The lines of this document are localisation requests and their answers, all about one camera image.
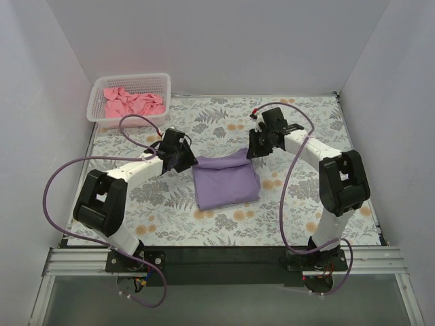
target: floral patterned surface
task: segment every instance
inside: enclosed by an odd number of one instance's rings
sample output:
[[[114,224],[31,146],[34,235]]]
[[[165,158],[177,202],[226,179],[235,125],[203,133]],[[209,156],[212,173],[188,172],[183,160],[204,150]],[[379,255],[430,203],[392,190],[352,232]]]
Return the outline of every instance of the floral patterned surface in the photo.
[[[170,121],[162,126],[176,126],[193,140],[196,156],[216,158],[248,146],[248,130],[254,127],[249,118],[252,109],[272,101],[287,101],[303,109],[313,120],[315,136],[335,148],[350,149],[336,100],[332,96],[312,98],[173,98]],[[282,107],[289,123],[309,128],[303,117]],[[158,139],[152,128],[129,128],[136,141],[151,144]],[[117,130],[99,128],[92,155],[136,157],[141,148],[126,141]],[[192,170],[169,172],[134,189],[126,203],[127,227],[145,245],[282,245],[278,226],[278,206],[283,180],[294,155],[281,150],[265,158],[254,159],[262,182],[260,200],[227,206],[212,211],[196,207]],[[107,170],[123,162],[92,161],[88,170]],[[285,199],[285,233],[293,245],[306,245],[321,217],[317,172],[298,161],[290,179]],[[75,222],[72,231],[97,235]],[[355,245],[379,245],[374,219],[368,203],[355,213],[344,232]],[[85,245],[70,239],[69,245]]]

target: plastic basket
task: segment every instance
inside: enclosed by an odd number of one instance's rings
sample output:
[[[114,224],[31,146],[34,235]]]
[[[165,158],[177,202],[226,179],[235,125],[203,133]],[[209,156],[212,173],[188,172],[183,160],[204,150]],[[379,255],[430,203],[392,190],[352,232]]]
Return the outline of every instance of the plastic basket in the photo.
[[[166,121],[171,104],[171,78],[166,73],[144,73],[141,75],[123,75],[102,77],[95,81],[92,92],[90,93],[88,110],[86,117],[91,122],[96,122],[104,128],[117,128],[120,117],[106,118],[104,106],[106,98],[104,89],[110,87],[123,87],[131,94],[133,93],[153,93],[163,97],[164,113],[158,115],[145,115],[146,118],[161,126]],[[130,117],[122,123],[124,127],[149,126],[145,120],[138,117]]]

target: purple towel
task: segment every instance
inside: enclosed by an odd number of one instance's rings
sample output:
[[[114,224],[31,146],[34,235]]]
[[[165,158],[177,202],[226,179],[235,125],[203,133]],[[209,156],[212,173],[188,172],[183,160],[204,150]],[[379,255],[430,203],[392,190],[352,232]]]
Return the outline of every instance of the purple towel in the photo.
[[[246,154],[243,148],[224,158],[196,158],[192,170],[200,210],[260,199],[260,178]]]

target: pink cloth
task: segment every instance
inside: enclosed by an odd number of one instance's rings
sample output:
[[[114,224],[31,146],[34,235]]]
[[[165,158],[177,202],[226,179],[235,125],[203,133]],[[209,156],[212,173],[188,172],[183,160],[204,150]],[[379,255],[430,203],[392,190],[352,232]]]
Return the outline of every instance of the pink cloth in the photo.
[[[123,87],[113,87],[104,89],[104,97],[107,99],[104,107],[106,117],[164,113],[163,98],[155,94],[130,94]]]

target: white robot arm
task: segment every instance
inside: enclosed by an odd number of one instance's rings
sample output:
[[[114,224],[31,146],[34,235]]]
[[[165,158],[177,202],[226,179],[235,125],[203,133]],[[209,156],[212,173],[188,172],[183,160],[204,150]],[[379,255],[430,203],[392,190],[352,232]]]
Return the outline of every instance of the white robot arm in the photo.
[[[307,132],[298,124],[288,125],[280,108],[256,117],[249,131],[248,158],[267,156],[273,148],[296,154]],[[300,158],[319,172],[319,195],[324,205],[319,225],[309,241],[309,249],[340,238],[348,220],[369,199],[370,189],[359,153],[342,152],[310,137]],[[320,249],[327,253],[339,248],[339,241]]]
[[[106,172],[90,171],[75,204],[74,219],[94,230],[111,246],[140,257],[143,243],[123,223],[127,195],[145,181],[173,168],[181,172],[198,163],[184,136],[183,132],[170,128],[155,157],[146,160],[151,156],[147,150],[140,156],[142,161]]]

